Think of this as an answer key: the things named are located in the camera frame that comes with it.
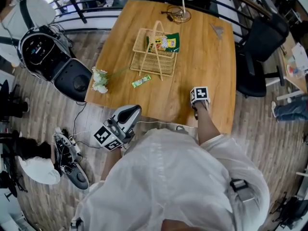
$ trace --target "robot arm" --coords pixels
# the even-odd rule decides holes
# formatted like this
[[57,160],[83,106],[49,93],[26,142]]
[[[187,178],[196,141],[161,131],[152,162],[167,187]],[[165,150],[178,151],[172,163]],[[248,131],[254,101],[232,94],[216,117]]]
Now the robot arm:
[[103,126],[94,134],[94,138],[100,146],[112,151],[132,140],[135,136],[133,128],[140,117],[139,105],[122,106],[103,123]]

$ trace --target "green snack bar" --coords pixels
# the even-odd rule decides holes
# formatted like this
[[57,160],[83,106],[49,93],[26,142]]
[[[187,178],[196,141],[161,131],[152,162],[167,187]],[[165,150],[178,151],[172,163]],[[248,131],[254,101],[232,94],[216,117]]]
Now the green snack bar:
[[141,79],[138,79],[132,83],[133,87],[136,88],[137,86],[140,86],[143,84],[145,81],[150,80],[151,76],[146,75],[145,77],[142,77]]

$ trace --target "jeans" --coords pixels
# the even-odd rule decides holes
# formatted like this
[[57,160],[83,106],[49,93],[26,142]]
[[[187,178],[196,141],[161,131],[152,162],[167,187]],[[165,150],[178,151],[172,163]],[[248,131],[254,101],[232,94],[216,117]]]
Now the jeans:
[[298,100],[274,110],[278,121],[308,120],[307,100]]

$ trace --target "white protective suit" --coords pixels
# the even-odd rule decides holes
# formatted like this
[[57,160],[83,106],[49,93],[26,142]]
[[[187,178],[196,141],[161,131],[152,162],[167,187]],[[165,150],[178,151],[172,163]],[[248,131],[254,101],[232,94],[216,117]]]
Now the white protective suit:
[[[244,204],[231,178],[248,183]],[[72,220],[85,231],[160,231],[165,219],[206,231],[257,231],[270,194],[262,173],[233,139],[201,146],[187,134],[148,131],[79,203]]]

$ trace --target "wire basket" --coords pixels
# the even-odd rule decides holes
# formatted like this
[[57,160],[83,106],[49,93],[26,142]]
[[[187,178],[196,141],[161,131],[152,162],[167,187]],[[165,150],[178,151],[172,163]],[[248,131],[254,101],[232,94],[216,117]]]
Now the wire basket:
[[[141,70],[141,64],[144,58],[144,53],[135,52],[133,60],[131,62],[130,69],[140,71]],[[142,66],[142,72],[157,74],[157,75],[163,75],[163,76],[173,76],[175,63],[177,60],[177,55],[175,55],[174,58],[166,58],[162,56],[159,57],[160,62],[160,68],[158,65],[158,60],[156,55],[150,55],[148,54],[146,56],[146,60],[144,61],[144,64]]]
[[[158,25],[161,26],[162,31],[157,31]],[[155,42],[157,36],[167,34],[169,33],[165,33],[160,21],[156,21],[153,30],[141,28],[133,46],[135,54],[130,69],[139,71],[139,75],[141,75],[141,72],[158,74],[160,75],[161,80],[163,80],[163,76],[173,76],[177,53],[159,51]],[[149,52],[151,43],[153,44],[153,50],[155,52]]]

